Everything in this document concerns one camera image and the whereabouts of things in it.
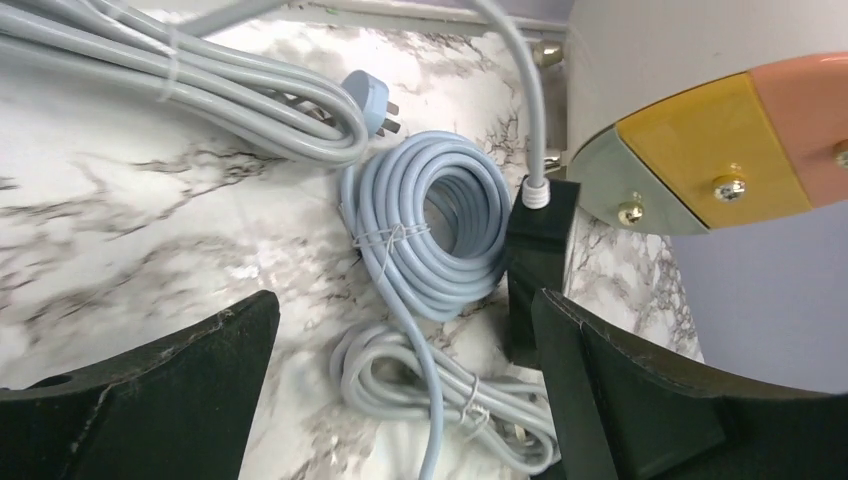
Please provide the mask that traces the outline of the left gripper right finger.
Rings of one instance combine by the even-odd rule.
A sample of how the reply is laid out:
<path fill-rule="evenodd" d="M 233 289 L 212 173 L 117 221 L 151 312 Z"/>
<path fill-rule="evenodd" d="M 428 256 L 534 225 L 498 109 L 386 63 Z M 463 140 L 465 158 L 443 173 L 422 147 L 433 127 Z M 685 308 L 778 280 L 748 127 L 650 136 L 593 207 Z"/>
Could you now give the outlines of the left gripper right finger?
<path fill-rule="evenodd" d="M 557 479 L 843 479 L 847 398 L 691 360 L 562 295 L 532 303 Z"/>

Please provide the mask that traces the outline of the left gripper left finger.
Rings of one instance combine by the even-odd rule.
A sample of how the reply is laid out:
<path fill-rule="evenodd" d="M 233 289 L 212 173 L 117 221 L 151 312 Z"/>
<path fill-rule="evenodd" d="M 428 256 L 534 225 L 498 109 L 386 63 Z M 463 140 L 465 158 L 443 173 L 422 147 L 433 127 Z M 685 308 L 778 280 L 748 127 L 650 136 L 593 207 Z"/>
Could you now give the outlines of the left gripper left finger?
<path fill-rule="evenodd" d="M 235 479 L 279 325 L 259 291 L 112 358 L 1 392 L 5 479 Z"/>

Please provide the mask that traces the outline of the black power strip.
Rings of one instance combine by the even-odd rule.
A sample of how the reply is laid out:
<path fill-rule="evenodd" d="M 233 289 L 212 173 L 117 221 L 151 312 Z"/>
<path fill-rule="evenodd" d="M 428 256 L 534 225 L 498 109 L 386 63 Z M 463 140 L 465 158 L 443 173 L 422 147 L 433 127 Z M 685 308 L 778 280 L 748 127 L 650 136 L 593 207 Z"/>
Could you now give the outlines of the black power strip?
<path fill-rule="evenodd" d="M 524 205 L 524 189 L 519 189 L 505 238 L 509 323 L 504 351 L 511 363 L 531 369 L 539 367 L 533 298 L 540 289 L 564 290 L 580 192 L 577 183 L 562 179 L 551 179 L 549 185 L 548 205 L 536 210 Z"/>

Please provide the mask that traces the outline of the round cream drawer cabinet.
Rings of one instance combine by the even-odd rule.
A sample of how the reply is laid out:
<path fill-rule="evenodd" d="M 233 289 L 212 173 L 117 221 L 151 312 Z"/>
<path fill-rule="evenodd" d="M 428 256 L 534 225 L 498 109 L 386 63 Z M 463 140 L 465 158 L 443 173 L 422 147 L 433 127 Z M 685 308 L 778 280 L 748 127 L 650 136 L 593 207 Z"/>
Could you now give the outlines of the round cream drawer cabinet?
<path fill-rule="evenodd" d="M 579 204 L 699 235 L 847 197 L 847 5 L 578 1 L 564 47 Z"/>

